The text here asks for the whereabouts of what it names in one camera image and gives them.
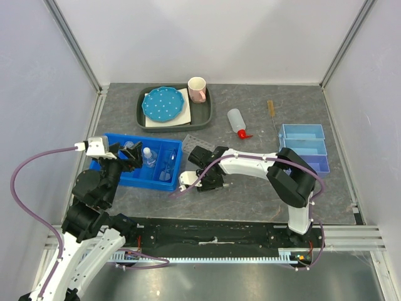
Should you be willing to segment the glass stoppered bottle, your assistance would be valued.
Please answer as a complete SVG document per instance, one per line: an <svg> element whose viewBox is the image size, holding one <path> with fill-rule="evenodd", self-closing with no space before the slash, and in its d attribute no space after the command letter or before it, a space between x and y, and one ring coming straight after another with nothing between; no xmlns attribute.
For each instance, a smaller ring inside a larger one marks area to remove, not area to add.
<svg viewBox="0 0 401 301"><path fill-rule="evenodd" d="M127 141L127 142L124 144L123 147L124 147L125 150L130 150L130 149L133 149L134 146L135 146L135 144L134 144L132 141Z"/></svg>

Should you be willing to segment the glass alcohol lamp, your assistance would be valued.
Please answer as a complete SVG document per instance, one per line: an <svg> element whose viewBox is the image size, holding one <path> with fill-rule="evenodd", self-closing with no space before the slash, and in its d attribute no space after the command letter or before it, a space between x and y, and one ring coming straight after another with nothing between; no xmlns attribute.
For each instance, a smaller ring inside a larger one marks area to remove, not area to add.
<svg viewBox="0 0 401 301"><path fill-rule="evenodd" d="M148 168L154 168L157 162L157 153L149 147L143 148L143 164Z"/></svg>

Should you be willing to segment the clear test tube rack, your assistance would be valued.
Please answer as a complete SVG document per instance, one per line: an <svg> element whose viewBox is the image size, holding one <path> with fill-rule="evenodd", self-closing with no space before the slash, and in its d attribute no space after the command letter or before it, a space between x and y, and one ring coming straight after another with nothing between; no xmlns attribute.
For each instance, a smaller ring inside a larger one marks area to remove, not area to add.
<svg viewBox="0 0 401 301"><path fill-rule="evenodd" d="M186 154L190 154L196 146L208 151L213 151L216 148L215 145L190 134L182 141L182 151Z"/></svg>

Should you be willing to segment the blue safety goggles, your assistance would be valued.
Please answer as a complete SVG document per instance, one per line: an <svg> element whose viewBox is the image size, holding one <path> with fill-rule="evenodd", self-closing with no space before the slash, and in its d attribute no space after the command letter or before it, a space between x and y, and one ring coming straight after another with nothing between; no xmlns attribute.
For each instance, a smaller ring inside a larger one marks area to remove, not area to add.
<svg viewBox="0 0 401 301"><path fill-rule="evenodd" d="M175 162L177 157L177 151L172 150L164 163L164 167L160 173L159 180L168 182L172 179L172 175L175 169Z"/></svg>

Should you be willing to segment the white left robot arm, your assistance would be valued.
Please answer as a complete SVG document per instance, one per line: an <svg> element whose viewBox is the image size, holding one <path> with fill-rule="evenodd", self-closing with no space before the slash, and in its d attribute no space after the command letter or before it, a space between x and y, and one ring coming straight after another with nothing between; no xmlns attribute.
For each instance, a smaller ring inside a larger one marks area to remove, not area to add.
<svg viewBox="0 0 401 301"><path fill-rule="evenodd" d="M127 147L109 144L106 136L90 137L73 147L58 152L84 152L99 163L99 171L81 172L72 189L73 202L57 230L32 212L18 198L15 189L18 172L31 159L26 159L13 172L10 190L17 204L30 216L49 228L56 236L58 247L36 288L20 300L81 300L89 284L110 257L122 246L137 241L133 222L122 215L110 216L122 173L142 167L141 142Z"/></svg>

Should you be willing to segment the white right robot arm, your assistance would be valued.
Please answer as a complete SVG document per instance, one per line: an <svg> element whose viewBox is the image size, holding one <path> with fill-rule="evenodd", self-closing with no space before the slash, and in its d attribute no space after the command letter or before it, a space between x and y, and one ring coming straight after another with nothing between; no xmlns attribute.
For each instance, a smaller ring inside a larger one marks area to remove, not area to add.
<svg viewBox="0 0 401 301"><path fill-rule="evenodd" d="M217 189L223 187L223 177L232 174L268 180L280 200L288 205L288 242L299 247L309 240L309 203L317 173L293 150L282 148L277 153L256 154L222 146L214 151L196 146L189 155L189 162L198 170L181 173L180 189L192 184L198 191Z"/></svg>

